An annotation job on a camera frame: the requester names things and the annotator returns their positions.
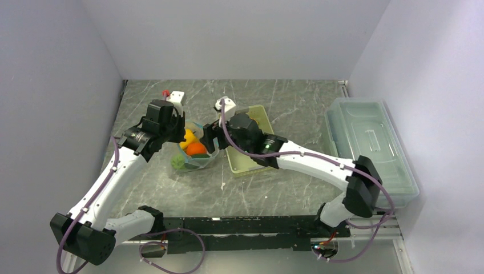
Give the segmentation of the orange tangerine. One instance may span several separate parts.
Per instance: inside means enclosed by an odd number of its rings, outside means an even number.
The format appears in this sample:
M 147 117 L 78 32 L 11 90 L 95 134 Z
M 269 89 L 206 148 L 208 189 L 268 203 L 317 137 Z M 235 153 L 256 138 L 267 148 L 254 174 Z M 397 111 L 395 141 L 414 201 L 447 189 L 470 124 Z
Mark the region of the orange tangerine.
M 207 149 L 201 142 L 193 142 L 187 146 L 187 148 L 185 149 L 185 153 L 188 156 L 207 154 Z

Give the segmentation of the yellow bell pepper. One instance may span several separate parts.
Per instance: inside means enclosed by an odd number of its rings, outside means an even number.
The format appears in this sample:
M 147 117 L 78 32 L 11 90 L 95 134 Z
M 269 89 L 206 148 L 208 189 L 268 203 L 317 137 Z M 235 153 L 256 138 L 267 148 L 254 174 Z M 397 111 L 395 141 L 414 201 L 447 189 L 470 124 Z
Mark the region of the yellow bell pepper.
M 185 129 L 184 139 L 185 141 L 179 143 L 182 150 L 186 150 L 190 144 L 198 142 L 198 138 L 190 129 Z

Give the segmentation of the clear zip bag blue zipper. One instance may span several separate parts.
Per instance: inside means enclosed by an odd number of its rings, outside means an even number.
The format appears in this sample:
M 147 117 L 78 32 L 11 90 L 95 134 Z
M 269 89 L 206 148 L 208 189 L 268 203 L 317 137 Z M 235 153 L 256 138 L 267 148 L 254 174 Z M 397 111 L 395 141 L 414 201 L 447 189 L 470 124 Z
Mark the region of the clear zip bag blue zipper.
M 201 124 L 188 120 L 185 122 L 185 129 L 190 129 L 191 131 L 193 131 L 195 136 L 198 138 L 198 142 L 200 142 L 200 139 L 203 137 L 203 126 Z M 174 169 L 176 172 L 190 172 L 190 171 L 204 169 L 208 167 L 215 160 L 215 157 L 217 157 L 219 153 L 218 152 L 217 154 L 211 155 L 210 158 L 206 158 L 206 159 L 192 159 L 190 156 L 188 156 L 185 153 L 185 150 L 182 150 L 180 148 L 179 143 L 173 144 L 172 147 L 173 147 L 172 157 L 175 155 L 181 154 L 185 158 L 186 170 L 178 171 Z

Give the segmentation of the pale yellow plastic basket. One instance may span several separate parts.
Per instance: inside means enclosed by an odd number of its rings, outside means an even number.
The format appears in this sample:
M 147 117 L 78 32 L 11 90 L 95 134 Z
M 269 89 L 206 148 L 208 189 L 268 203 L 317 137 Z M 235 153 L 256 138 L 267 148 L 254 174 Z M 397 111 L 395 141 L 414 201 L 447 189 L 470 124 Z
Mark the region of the pale yellow plastic basket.
M 250 118 L 256 119 L 259 122 L 259 128 L 264 133 L 274 134 L 272 125 L 269 121 L 266 109 L 263 105 L 257 104 L 248 107 L 238 108 L 235 114 L 246 113 Z M 243 155 L 233 147 L 225 149 L 230 169 L 234 177 L 255 174 L 258 172 L 268 171 L 270 167 L 263 167 L 254 162 L 250 157 Z

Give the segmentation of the green bumpy fruit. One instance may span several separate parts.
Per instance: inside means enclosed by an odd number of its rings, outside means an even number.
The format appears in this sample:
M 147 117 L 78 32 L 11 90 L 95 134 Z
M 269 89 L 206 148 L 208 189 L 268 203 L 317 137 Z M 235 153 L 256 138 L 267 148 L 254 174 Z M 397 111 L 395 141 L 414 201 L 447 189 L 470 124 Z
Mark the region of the green bumpy fruit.
M 185 158 L 181 154 L 173 156 L 170 163 L 175 170 L 186 170 Z

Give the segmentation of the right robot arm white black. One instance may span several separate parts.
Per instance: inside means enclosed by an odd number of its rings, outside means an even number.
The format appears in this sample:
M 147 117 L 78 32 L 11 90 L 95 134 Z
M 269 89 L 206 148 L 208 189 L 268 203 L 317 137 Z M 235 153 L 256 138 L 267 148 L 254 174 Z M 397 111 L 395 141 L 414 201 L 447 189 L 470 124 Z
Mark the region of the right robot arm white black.
M 322 237 L 330 236 L 351 217 L 373 216 L 382 181 L 366 156 L 343 159 L 306 149 L 282 136 L 263 132 L 244 113 L 225 123 L 218 120 L 204 125 L 201 142 L 208 152 L 232 147 L 260 166 L 297 171 L 340 189 L 340 195 L 318 210 L 314 228 Z

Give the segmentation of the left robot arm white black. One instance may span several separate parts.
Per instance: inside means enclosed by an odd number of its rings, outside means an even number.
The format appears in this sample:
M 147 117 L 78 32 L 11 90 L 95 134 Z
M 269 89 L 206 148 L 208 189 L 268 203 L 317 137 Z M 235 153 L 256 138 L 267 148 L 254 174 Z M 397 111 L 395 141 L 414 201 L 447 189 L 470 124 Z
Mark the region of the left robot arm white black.
M 137 173 L 164 143 L 184 141 L 184 100 L 170 96 L 153 100 L 140 122 L 114 142 L 114 155 L 88 193 L 65 215 L 56 213 L 50 227 L 59 244 L 57 269 L 67 251 L 85 263 L 100 265 L 120 243 L 138 235 L 151 240 L 164 232 L 163 213 L 141 206 L 128 215 L 111 219 L 111 210 Z

